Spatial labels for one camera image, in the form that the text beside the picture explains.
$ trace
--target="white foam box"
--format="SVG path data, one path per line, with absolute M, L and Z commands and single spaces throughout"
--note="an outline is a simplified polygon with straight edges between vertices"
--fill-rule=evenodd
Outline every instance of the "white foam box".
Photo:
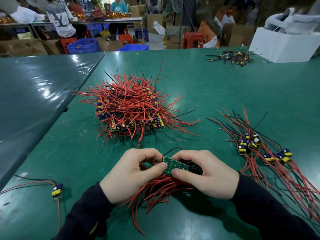
M 249 51 L 274 63 L 310 60 L 320 45 L 320 33 L 294 35 L 257 28 Z

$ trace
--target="green tabletop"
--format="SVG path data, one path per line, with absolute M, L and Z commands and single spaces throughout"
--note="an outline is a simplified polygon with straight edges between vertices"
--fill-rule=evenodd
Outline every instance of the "green tabletop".
M 95 86 L 109 79 L 110 74 L 127 72 L 156 77 L 161 61 L 161 76 L 157 84 L 169 93 L 168 103 L 178 95 L 183 98 L 175 105 L 181 113 L 195 109 L 181 118 L 201 121 L 189 131 L 201 137 L 160 130 L 147 134 L 141 148 L 155 147 L 166 153 L 174 147 L 210 150 L 218 158 L 239 170 L 243 165 L 234 145 L 226 142 L 226 132 L 206 117 L 218 116 L 217 109 L 242 113 L 246 107 L 252 124 L 269 113 L 257 128 L 260 132 L 291 149 L 302 172 L 319 189 L 320 100 L 319 59 L 309 62 L 274 64 L 256 56 L 244 67 L 223 62 L 204 61 L 202 54 L 218 53 L 216 49 L 153 50 L 142 52 L 107 52 L 84 87 Z M 72 103 L 81 98 L 76 96 Z M 47 132 L 42 141 L 17 171 L 31 178 L 51 178 L 65 186 L 61 203 L 62 222 L 72 205 L 90 186 L 100 181 L 116 164 L 122 154 L 135 148 L 137 140 L 111 139 L 102 146 L 98 135 L 99 122 L 95 107 L 76 104 Z M 5 189 L 26 183 L 12 178 Z M 33 186 L 12 190 L 0 195 L 0 239 L 50 239 L 57 230 L 58 211 L 51 200 L 51 186 Z M 301 211 L 293 202 L 286 202 Z M 236 215 L 229 201 L 214 200 L 194 190 L 177 193 L 169 205 L 159 204 L 146 215 L 138 210 L 138 224 L 146 237 L 135 230 L 131 211 L 117 206 L 107 220 L 108 232 L 104 239 L 259 239 L 258 230 Z

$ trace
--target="concrete floor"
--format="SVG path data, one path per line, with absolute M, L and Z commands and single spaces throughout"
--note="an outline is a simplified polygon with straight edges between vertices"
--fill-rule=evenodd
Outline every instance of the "concrete floor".
M 134 27 L 128 27 L 130 35 L 134 34 Z M 165 50 L 166 46 L 162 43 L 164 35 L 158 35 L 154 33 L 149 33 L 149 42 L 146 44 L 149 45 L 149 50 Z

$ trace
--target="green circuit board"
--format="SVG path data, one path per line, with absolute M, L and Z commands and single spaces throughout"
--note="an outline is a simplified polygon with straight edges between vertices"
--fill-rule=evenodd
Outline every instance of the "green circuit board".
M 170 157 L 164 156 L 163 157 L 163 162 L 167 163 L 168 167 L 167 169 L 164 171 L 165 174 L 171 175 L 171 170 L 174 168 L 179 168 L 179 169 L 184 169 L 190 172 L 189 166 L 179 162 L 177 160 L 174 160 Z

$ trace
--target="person's left hand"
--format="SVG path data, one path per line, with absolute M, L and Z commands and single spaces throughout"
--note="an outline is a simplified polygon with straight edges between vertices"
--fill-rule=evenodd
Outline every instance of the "person's left hand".
M 162 154 L 154 148 L 127 150 L 100 182 L 107 199 L 113 204 L 124 202 L 144 184 L 160 176 L 168 166 L 162 162 L 162 157 Z M 145 162 L 153 166 L 148 168 L 143 164 Z

